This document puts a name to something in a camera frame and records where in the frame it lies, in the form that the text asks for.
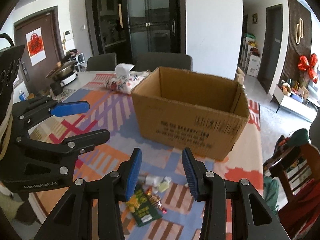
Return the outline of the dark green cracker packet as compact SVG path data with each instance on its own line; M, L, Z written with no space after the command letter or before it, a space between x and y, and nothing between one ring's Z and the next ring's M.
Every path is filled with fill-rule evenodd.
M135 192L129 201L126 202L126 205L138 227L145 226L162 218L162 215L151 204L142 186L139 184L136 185Z

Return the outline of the green candy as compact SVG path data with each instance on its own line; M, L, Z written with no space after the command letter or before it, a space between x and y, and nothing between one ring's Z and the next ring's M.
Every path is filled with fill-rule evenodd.
M148 174L145 178L145 184L151 186L151 192L154 194L166 191L171 182L172 178L169 176L160 177Z

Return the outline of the black mug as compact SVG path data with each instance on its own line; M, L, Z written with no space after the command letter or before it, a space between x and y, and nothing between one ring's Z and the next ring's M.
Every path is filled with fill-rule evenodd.
M58 96L63 93L64 82L55 81L50 84L50 88L55 96Z

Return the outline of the green cloth on chair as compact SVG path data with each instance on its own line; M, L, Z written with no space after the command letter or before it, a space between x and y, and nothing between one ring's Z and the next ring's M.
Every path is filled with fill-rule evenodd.
M279 183L276 179L264 176L263 199L268 204L272 212L277 216L279 206L277 204L279 196Z

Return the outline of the electric hot pot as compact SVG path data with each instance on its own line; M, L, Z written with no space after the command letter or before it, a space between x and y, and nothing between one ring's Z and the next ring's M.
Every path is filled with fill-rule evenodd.
M78 77L78 72L75 68L76 61L67 61L60 68L51 70L46 79L59 82L62 87L73 82Z

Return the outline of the red wooden chair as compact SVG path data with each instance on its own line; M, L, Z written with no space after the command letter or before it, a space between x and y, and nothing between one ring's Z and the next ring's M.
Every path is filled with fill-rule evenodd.
M263 169L279 179L287 203L292 202L310 181L319 180L319 150L310 143L289 147L267 159ZM301 228L293 239L304 239L318 219L319 216L306 229Z

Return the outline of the red fu door poster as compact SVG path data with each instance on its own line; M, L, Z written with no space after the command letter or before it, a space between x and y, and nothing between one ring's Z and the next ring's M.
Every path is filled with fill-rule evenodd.
M31 65L34 66L46 59L41 28L37 28L25 35Z

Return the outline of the floral tissue pack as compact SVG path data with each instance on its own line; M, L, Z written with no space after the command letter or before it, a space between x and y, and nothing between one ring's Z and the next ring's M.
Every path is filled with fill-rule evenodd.
M107 78L104 87L130 95L132 90L151 74L148 70L144 72L133 71L133 67L134 65L127 63L116 65L115 73Z

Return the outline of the red gold wrapped candy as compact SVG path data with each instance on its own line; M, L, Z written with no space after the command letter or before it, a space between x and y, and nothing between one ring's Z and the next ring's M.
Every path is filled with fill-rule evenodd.
M154 194L152 191L152 187L149 187L146 192L145 192L149 202L151 203L151 205L157 209L159 209L159 211L161 211L161 213L166 214L167 210L166 208L163 206L161 198L159 195Z

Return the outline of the grey dining chair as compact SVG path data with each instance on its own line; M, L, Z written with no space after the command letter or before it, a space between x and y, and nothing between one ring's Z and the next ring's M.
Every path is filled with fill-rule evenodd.
M112 71L117 65L116 53L107 53L90 57L87 61L88 72L94 71Z
M178 53L155 53L139 54L135 62L135 70L154 71L157 67L170 67L177 69L192 70L193 59L189 55Z

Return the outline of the brown cardboard box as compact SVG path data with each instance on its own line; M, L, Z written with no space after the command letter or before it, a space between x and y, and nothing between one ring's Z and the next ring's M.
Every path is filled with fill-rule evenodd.
M223 160L249 120L240 83L158 67L131 93L140 135L193 154Z

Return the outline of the white tv cabinet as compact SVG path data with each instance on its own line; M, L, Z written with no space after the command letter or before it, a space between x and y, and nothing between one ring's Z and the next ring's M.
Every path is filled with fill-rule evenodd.
M315 108L309 107L295 100L293 97L285 95L278 86L275 87L273 98L278 105L276 112L280 109L284 109L309 122L313 122L317 116Z

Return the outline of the white shelf unit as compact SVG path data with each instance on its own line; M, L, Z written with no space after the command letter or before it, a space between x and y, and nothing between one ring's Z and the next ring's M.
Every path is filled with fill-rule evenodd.
M245 33L242 41L240 67L246 75L257 77L260 67L260 53L255 36Z

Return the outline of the red balloon bow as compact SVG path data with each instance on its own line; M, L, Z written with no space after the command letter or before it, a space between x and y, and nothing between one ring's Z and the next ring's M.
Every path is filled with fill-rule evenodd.
M307 72L310 80L315 84L318 82L318 76L315 71L315 66L317 63L318 57L315 53L311 54L309 60L305 55L301 55L299 57L298 69L300 71Z

